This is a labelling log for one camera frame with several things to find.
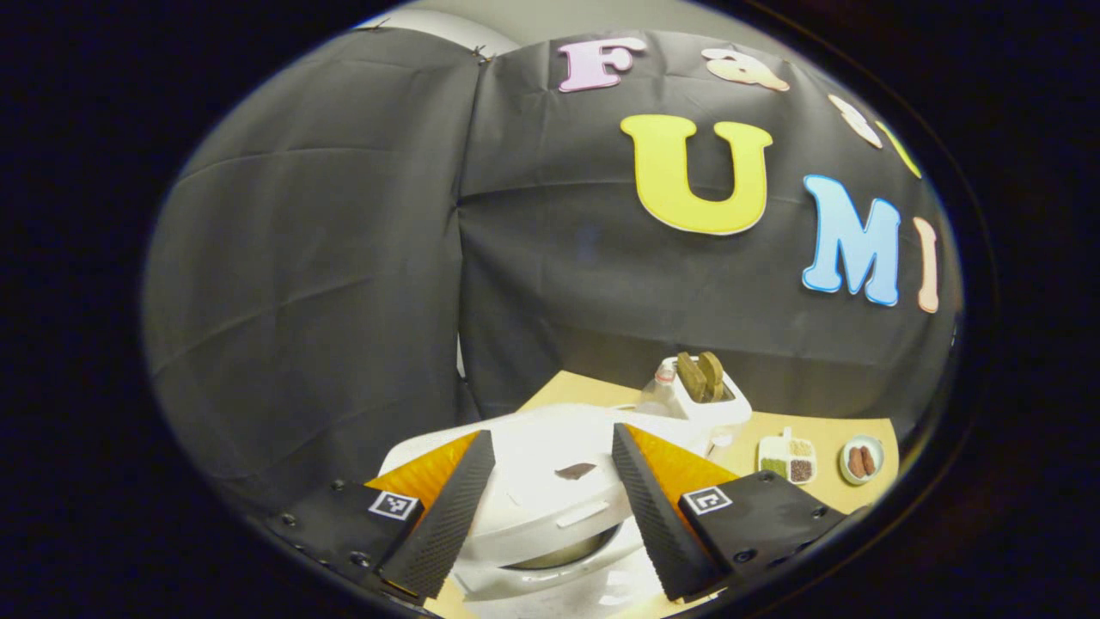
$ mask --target wooden table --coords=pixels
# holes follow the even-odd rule
[[[548,405],[568,402],[618,407],[637,402],[639,395],[640,391],[637,389],[560,372],[516,412],[522,413]],[[730,449],[724,451],[724,457],[719,458],[717,464],[739,476],[756,473],[757,444],[760,439],[780,436],[788,427],[791,428],[792,436],[810,441],[817,453],[817,478],[802,488],[834,509],[850,513],[857,508],[872,504],[898,477],[898,438],[888,419],[838,420],[754,412],[737,440]],[[851,486],[840,476],[840,450],[857,434],[878,439],[886,452],[886,462],[878,476],[862,486]],[[706,601],[704,598],[692,604],[676,604],[669,601],[664,596],[657,596],[616,615],[615,619],[668,617]],[[472,612],[463,608],[462,592],[450,579],[443,586],[439,598],[428,600],[425,608],[448,619],[475,618]]]

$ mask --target black fabric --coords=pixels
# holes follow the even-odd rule
[[[608,35],[649,48],[614,88],[559,92],[556,49]],[[932,183],[855,134],[828,93],[878,117],[813,67],[752,51],[781,93],[711,75],[701,51],[728,46],[603,33],[480,63],[383,27],[272,77],[196,151],[152,240],[145,346],[179,443],[234,504],[278,509],[374,477],[405,439],[510,413],[561,369],[640,388],[681,350],[714,351],[756,410],[889,417],[904,439],[961,311]],[[689,174],[710,199],[735,181],[713,125],[769,131],[763,218],[715,237],[651,217],[619,129],[634,113],[698,125]],[[864,220],[873,198],[899,208],[897,307],[802,285],[806,174],[844,183]],[[934,316],[913,215],[939,236]]]
[[[251,95],[172,187],[152,240],[145,346],[199,468],[274,508],[370,479],[451,428],[455,178],[476,58],[351,32]]]
[[[562,93],[569,42],[637,36],[648,49],[612,88]],[[702,36],[616,32],[550,41],[488,65],[464,162],[461,336],[466,377],[484,416],[514,411],[560,369],[640,388],[661,358],[714,351],[758,411],[889,417],[904,436],[939,380],[961,309],[949,228],[930,179],[917,179],[883,136],[877,150],[840,118],[836,93],[859,98],[810,66],[749,51],[789,91],[724,81]],[[635,185],[634,143],[619,129],[636,113],[688,118],[693,190],[733,190],[718,121],[763,128],[768,202],[733,236],[672,229],[650,215]],[[805,288],[817,213],[807,174],[844,183],[866,221],[873,198],[898,207],[895,307],[846,288]],[[916,306],[920,239],[912,217],[938,233],[939,312]]]

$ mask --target blue letter m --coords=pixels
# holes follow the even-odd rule
[[[881,305],[898,303],[898,226],[901,215],[892,203],[876,198],[867,225],[859,224],[856,206],[844,185],[811,174],[804,180],[817,200],[817,250],[814,264],[802,272],[802,283],[812,289],[840,289],[838,255],[844,255],[848,291],[856,294],[875,264],[867,281],[867,298]]]

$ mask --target screw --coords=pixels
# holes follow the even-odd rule
[[[756,559],[756,550],[749,549],[734,555],[734,563],[748,563]]]
[[[355,565],[358,565],[360,567],[370,567],[371,566],[371,557],[366,556],[365,554],[363,554],[363,553],[361,553],[359,551],[355,551],[355,552],[351,553],[351,555],[349,555],[349,559],[351,560],[352,563],[354,563]]]

